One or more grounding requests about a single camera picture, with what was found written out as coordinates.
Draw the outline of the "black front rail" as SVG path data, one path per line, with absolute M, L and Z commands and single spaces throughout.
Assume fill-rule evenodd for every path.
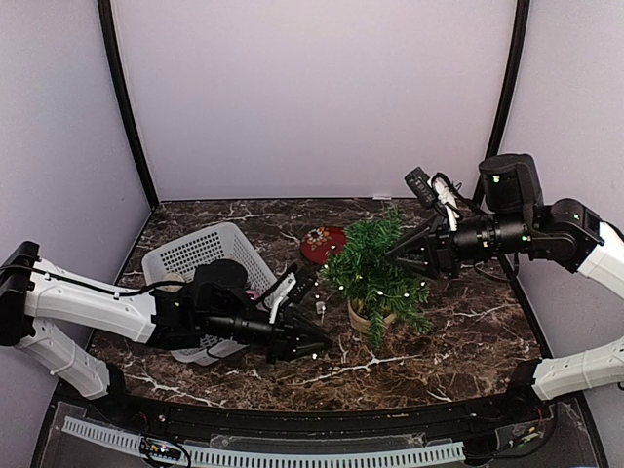
M 436 439 L 491 438 L 505 426 L 536 422 L 548 426 L 548 404 L 504 395 L 406 409 L 288 412 L 223 409 L 166 403 L 132 395 L 103 397 L 90 411 L 123 429 L 151 435 L 208 440 L 217 435 L 286 440 L 338 440 L 422 435 Z

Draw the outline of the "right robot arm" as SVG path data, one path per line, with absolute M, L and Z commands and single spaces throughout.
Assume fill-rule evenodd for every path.
M 405 181 L 424 209 L 434 214 L 404 235 L 388 253 L 392 263 L 420 276 L 455 277 L 463 262 L 504 254 L 554 261 L 571 273 L 623 294 L 623 234 L 580 202 L 543 202 L 537 169 L 528 154 L 501 154 L 479 165 L 487 206 L 473 202 L 469 218 L 458 213 L 461 195 L 449 179 L 421 168 Z M 554 359 L 517 365 L 497 413 L 521 421 L 534 406 L 562 395 L 623 381 L 623 341 Z

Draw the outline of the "red floral plate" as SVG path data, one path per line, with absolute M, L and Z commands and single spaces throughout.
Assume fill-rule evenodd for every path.
M 300 250 L 309 261 L 323 265 L 332 254 L 339 254 L 347 244 L 342 228 L 320 226 L 308 231 L 300 242 Z

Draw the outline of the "right black frame post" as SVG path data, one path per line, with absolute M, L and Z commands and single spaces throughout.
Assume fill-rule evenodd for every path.
M 530 3 L 530 0 L 518 0 L 516 2 L 508 57 L 506 59 L 500 95 L 492 123 L 491 133 L 487 143 L 485 153 L 486 159 L 493 157 L 498 153 L 504 137 L 524 51 Z

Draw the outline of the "white plastic basket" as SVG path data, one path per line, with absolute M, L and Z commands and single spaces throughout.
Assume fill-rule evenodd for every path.
M 147 253 L 142 271 L 148 284 L 175 274 L 185 282 L 194 278 L 196 267 L 218 259 L 232 259 L 243 265 L 251 283 L 250 289 L 263 293 L 276 277 L 241 229 L 223 222 L 177 238 Z M 209 366 L 247 348 L 232 340 L 207 335 L 196 348 L 174 350 L 171 355 L 179 362 Z

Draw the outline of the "small potted christmas tree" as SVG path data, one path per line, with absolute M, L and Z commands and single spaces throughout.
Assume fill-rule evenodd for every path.
M 369 322 L 367 335 L 375 350 L 382 347 L 385 319 L 390 315 L 420 334 L 433 328 L 422 311 L 429 298 L 424 279 L 387 259 L 403 233 L 403 223 L 403 213 L 397 207 L 352 223 L 345 229 L 343 250 L 332 254 L 321 268 L 323 279 L 338 288 L 354 312 Z

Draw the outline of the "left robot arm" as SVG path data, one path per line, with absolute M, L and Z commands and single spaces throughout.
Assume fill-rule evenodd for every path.
M 1 265 L 1 343 L 14 347 L 72 385 L 117 425 L 137 418 L 122 372 L 91 356 L 60 331 L 71 322 L 162 350 L 197 348 L 216 336 L 261 346 L 268 362 L 292 361 L 329 348 L 331 338 L 295 310 L 314 284 L 291 266 L 274 285 L 271 309 L 247 293 L 248 273 L 232 259 L 196 268 L 191 282 L 164 280 L 138 290 L 57 268 L 25 241 Z

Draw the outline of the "beige fluffy ornament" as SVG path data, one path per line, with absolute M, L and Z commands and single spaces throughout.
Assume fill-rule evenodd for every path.
M 165 282 L 166 285 L 162 286 L 161 290 L 168 293 L 176 293 L 186 284 L 184 278 L 175 272 L 167 273 L 162 282 Z

